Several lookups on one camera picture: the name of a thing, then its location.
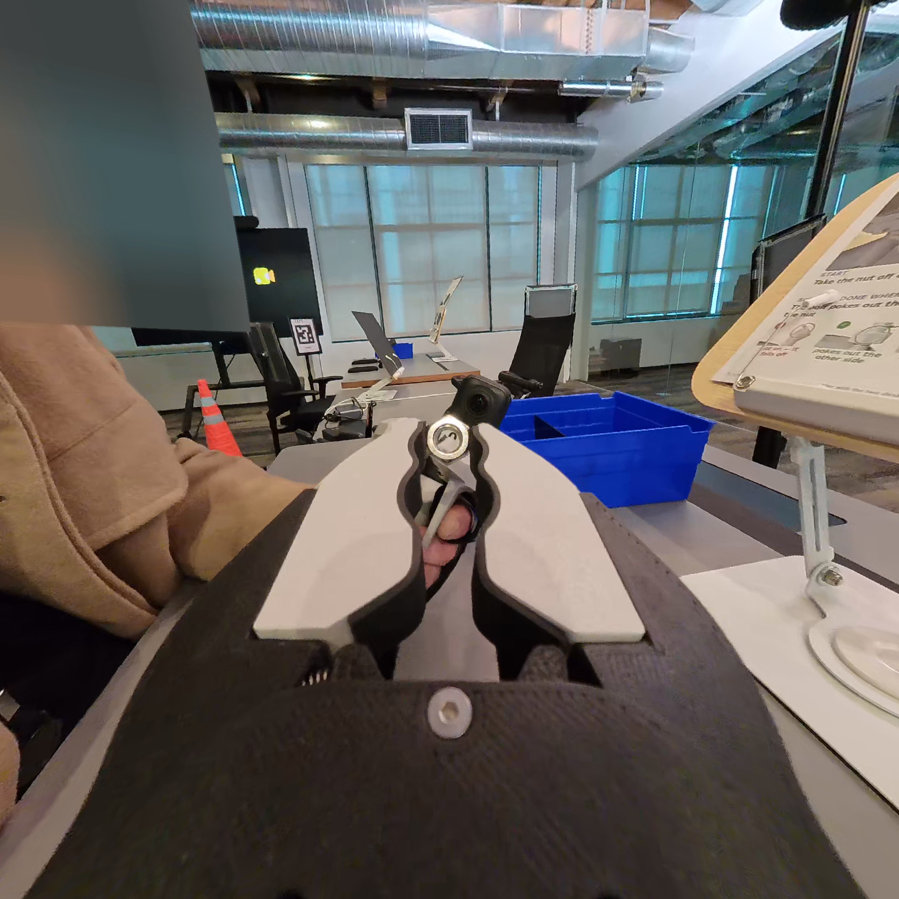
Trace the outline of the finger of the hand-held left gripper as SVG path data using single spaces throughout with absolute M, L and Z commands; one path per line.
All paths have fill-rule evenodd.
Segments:
M 424 528 L 421 544 L 430 545 L 438 536 L 440 527 L 447 514 L 456 506 L 464 506 L 469 512 L 469 527 L 463 537 L 445 540 L 455 545 L 466 545 L 477 533 L 477 513 L 475 511 L 475 492 L 466 481 L 452 469 L 424 469 L 422 482 L 431 481 L 436 490 L 430 500 L 422 494 L 420 509 L 420 526 Z

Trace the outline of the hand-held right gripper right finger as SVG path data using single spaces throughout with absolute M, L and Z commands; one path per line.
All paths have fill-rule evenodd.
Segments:
M 568 644 L 640 642 L 646 627 L 576 486 L 489 424 L 472 431 L 471 462 L 488 507 L 487 591 Z

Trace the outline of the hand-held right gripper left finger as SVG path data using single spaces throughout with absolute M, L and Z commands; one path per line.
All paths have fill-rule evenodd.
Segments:
M 400 643 L 426 606 L 422 421 L 382 433 L 319 484 L 253 624 L 261 639 Z

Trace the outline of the silver hex nut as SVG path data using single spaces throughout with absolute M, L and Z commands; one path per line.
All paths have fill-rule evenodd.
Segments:
M 445 463 L 464 457 L 468 453 L 469 443 L 469 425 L 449 413 L 434 421 L 426 435 L 430 455 Z

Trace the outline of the blue plastic bin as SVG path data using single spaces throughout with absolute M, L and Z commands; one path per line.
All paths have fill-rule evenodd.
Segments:
M 686 500 L 713 428 L 620 391 L 515 399 L 500 425 L 611 509 Z

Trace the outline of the person's left forearm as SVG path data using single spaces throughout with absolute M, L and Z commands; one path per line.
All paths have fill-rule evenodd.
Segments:
M 186 490 L 165 514 L 170 551 L 183 575 L 204 582 L 313 489 L 186 438 L 174 443 L 174 455 Z

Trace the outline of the wooden edged desk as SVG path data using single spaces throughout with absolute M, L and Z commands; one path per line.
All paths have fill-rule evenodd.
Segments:
M 414 354 L 403 363 L 402 372 L 388 386 L 451 381 L 456 376 L 481 374 L 480 369 L 465 361 L 435 361 L 425 354 Z M 370 388 L 387 378 L 388 372 L 382 366 L 353 366 L 341 379 L 340 386 L 348 390 Z

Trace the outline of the grey desk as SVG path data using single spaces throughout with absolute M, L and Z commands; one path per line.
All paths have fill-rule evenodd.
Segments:
M 788 475 L 708 447 L 703 463 L 730 473 L 736 499 L 694 486 L 681 502 L 612 511 L 676 574 L 698 575 L 796 553 L 797 534 L 758 514 L 777 495 L 796 497 Z M 829 491 L 842 564 L 897 590 L 897 515 Z M 199 584 L 184 584 L 111 683 L 17 804 L 2 830 L 2 897 L 24 897 L 73 823 L 111 738 L 153 657 Z M 819 822 L 868 897 L 897 897 L 897 810 L 768 689 L 759 692 Z

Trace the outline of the person's left hand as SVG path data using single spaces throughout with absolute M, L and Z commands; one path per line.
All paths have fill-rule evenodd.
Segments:
M 462 547 L 477 528 L 474 507 L 463 494 L 446 511 L 430 538 L 427 528 L 422 534 L 422 563 L 427 584 L 433 584 L 457 558 Z

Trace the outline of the black mesh chair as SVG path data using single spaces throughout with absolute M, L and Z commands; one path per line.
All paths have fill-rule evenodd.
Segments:
M 554 395 L 559 375 L 571 347 L 575 313 L 566 316 L 525 316 L 510 370 L 499 373 L 499 382 L 513 399 Z

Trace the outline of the document stand with sheet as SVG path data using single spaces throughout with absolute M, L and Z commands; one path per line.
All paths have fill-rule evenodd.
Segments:
M 442 331 L 450 301 L 463 279 L 464 276 L 457 276 L 449 283 L 442 301 L 436 308 L 432 327 L 429 332 L 429 342 L 432 344 L 433 349 L 427 353 L 428 358 L 435 363 L 444 364 L 457 361 L 457 358 L 443 345 Z

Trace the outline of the silver framed sign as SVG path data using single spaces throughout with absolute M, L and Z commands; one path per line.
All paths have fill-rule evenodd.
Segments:
M 576 312 L 577 285 L 530 285 L 524 290 L 525 317 L 557 318 Z

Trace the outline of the empty document stand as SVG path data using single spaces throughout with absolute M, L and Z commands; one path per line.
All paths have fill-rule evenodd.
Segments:
M 368 406 L 386 398 L 385 390 L 388 385 L 398 383 L 399 378 L 405 374 L 405 368 L 376 317 L 363 311 L 354 311 L 353 315 L 364 331 L 385 375 L 356 397 L 359 405 Z

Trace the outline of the black box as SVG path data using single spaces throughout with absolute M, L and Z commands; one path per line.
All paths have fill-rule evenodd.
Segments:
M 608 372 L 636 372 L 641 367 L 642 339 L 602 339 L 596 354 L 596 370 Z

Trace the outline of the large gridded window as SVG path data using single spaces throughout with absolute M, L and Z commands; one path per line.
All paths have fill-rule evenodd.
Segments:
M 714 317 L 770 219 L 772 166 L 631 164 L 594 188 L 594 324 Z
M 523 325 L 543 275 L 541 167 L 312 164 L 304 167 L 331 339 L 362 339 L 354 312 L 388 336 L 430 331 L 449 287 L 445 333 Z

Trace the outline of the orange traffic cone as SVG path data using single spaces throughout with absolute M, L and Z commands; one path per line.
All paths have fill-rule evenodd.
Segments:
M 229 457 L 242 457 L 241 450 L 221 413 L 217 400 L 205 379 L 197 382 L 197 392 L 203 420 L 204 435 L 210 450 Z

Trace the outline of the black office chair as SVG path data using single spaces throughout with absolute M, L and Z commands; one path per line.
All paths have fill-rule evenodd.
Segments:
M 281 452 L 282 434 L 294 434 L 300 444 L 312 442 L 332 402 L 326 386 L 343 378 L 309 376 L 311 388 L 305 389 L 272 323 L 251 323 L 247 341 L 264 381 L 267 420 L 275 454 Z

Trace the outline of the marker sign on stand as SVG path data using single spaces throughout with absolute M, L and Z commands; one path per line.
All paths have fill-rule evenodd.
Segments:
M 322 352 L 316 322 L 312 318 L 291 318 L 288 325 L 296 354 L 305 362 L 312 382 L 318 377 L 314 359 Z

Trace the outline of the instruction sheet on stand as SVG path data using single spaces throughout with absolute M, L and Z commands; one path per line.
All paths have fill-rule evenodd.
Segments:
M 897 191 L 831 220 L 697 366 L 705 406 L 791 437 L 799 555 L 688 575 L 757 680 L 897 807 L 897 592 L 837 563 L 825 447 L 897 462 Z

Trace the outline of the white air vent grille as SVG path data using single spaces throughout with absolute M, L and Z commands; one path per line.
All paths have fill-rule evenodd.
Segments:
M 473 116 L 469 109 L 405 108 L 406 151 L 470 153 L 474 149 Z

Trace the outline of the beige coat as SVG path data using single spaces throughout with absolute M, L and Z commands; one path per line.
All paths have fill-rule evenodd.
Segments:
M 2 324 L 2 590 L 134 639 L 179 586 L 188 478 L 89 328 Z

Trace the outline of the black inner garment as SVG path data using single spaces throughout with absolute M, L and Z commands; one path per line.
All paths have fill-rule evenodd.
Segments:
M 1 594 L 2 725 L 15 737 L 24 792 L 135 641 L 7 591 Z

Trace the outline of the black framed panel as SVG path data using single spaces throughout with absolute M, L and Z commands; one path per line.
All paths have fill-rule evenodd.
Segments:
M 788 228 L 764 237 L 752 254 L 749 304 L 781 275 L 825 226 L 825 213 L 804 219 Z

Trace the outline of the printed instruction sheet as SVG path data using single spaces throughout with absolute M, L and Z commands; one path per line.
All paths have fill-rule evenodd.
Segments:
M 733 387 L 755 359 L 896 342 L 897 191 L 893 174 L 824 226 L 726 334 L 734 344 L 711 382 Z

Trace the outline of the black pole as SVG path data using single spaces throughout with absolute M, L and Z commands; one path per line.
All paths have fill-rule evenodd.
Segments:
M 781 24 L 792 30 L 817 30 L 842 26 L 837 61 L 828 93 L 815 154 L 815 165 L 804 207 L 804 218 L 825 213 L 826 196 L 833 176 L 843 126 L 864 35 L 872 9 L 889 1 L 782 1 Z

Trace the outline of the large black wall screen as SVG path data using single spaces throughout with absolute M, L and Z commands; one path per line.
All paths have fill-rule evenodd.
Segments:
M 291 335 L 291 319 L 312 319 L 323 333 L 309 233 L 303 228 L 238 228 L 237 241 L 249 320 L 273 324 L 279 338 Z M 225 354 L 246 354 L 245 332 L 178 329 L 131 330 L 139 347 L 221 343 Z

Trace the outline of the silver duct with vent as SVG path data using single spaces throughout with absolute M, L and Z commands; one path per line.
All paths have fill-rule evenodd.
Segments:
M 406 151 L 401 118 L 314 114 L 216 113 L 227 151 L 297 151 L 319 155 L 439 155 L 580 162 L 596 152 L 596 129 L 579 124 L 476 120 L 470 153 Z

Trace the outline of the wide silver duct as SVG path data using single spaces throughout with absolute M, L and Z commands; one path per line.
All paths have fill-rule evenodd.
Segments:
M 633 7 L 190 2 L 208 71 L 422 80 L 622 80 L 682 71 L 695 40 Z

